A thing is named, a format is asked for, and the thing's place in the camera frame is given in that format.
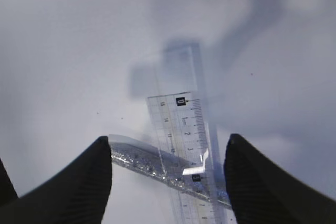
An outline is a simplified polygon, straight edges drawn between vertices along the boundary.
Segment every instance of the black label on ruler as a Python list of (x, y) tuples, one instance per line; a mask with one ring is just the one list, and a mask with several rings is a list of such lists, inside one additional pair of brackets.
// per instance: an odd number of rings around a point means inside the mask
[(193, 178), (193, 182), (200, 182), (201, 181), (200, 174), (193, 174), (193, 175), (191, 175), (191, 177)]
[(187, 103), (185, 101), (185, 97), (177, 97), (176, 98), (176, 104), (177, 104), (177, 106), (185, 106), (185, 105), (187, 105)]

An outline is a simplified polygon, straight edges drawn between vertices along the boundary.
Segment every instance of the glittery tube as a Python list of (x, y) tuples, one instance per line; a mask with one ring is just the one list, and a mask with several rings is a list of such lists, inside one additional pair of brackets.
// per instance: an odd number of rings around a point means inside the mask
[[(207, 188), (202, 185), (202, 182), (188, 182), (183, 179), (182, 172), (167, 174), (160, 159), (159, 152), (150, 152), (142, 148), (120, 142), (110, 142), (112, 162), (116, 165), (124, 167), (133, 172), (139, 173), (146, 177), (153, 178), (160, 181), (167, 186), (174, 188), (182, 193), (191, 195), (195, 198), (210, 201)], [(160, 153), (161, 156), (165, 156), (165, 166), (174, 165), (171, 161), (171, 154)], [(180, 160), (181, 164), (185, 164), (186, 161)], [(217, 199), (225, 208), (231, 209), (231, 205), (228, 199), (228, 195), (224, 189), (217, 189)]]

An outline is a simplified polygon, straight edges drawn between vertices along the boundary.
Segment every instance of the white background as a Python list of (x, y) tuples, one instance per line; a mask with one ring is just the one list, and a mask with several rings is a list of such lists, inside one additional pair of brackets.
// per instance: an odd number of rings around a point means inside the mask
[[(240, 133), (336, 199), (336, 0), (0, 0), (0, 14), (0, 156), (19, 195), (100, 135), (148, 139), (145, 73), (194, 39), (222, 158)], [(172, 223), (164, 186), (113, 173), (103, 223)]]

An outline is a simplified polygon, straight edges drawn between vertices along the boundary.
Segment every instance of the transparent ruler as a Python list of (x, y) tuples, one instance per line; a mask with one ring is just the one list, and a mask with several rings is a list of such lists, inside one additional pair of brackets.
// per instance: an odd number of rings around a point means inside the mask
[(175, 159), (172, 166), (172, 160), (168, 161), (166, 156), (160, 155), (165, 174), (176, 181), (192, 183), (199, 193), (207, 195), (207, 201), (204, 201), (170, 189), (176, 223), (223, 224), (207, 125), (197, 93), (149, 97), (148, 107), (160, 153), (171, 153)]

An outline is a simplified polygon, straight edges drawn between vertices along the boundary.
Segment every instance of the ruler numbers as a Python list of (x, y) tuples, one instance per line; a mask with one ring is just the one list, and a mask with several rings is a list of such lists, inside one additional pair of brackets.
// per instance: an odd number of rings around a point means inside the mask
[[(202, 166), (201, 156), (207, 150), (208, 142), (201, 102), (196, 95), (185, 92), (150, 97), (148, 106), (159, 140), (159, 149), (176, 157), (176, 166), (165, 167), (166, 172), (170, 175), (181, 174), (182, 168)], [(188, 160), (188, 167), (180, 167), (179, 158)], [(221, 224), (214, 204), (217, 198), (213, 170), (206, 168), (205, 173), (178, 179), (191, 183), (202, 181), (202, 185), (212, 188), (212, 192), (209, 194), (211, 202), (205, 202), (173, 190), (171, 200), (174, 213), (180, 218), (177, 221), (181, 224)]]

